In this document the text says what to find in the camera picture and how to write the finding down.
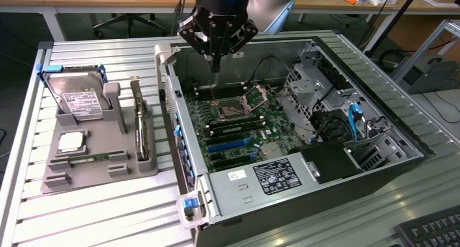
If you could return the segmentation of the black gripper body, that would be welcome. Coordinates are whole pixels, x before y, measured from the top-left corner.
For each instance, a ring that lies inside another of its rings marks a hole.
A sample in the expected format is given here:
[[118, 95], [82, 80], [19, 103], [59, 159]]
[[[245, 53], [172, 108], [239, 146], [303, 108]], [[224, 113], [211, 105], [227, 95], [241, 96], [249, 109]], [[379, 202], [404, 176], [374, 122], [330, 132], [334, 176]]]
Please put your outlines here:
[[249, 0], [196, 0], [194, 23], [209, 38], [229, 37], [248, 22]]

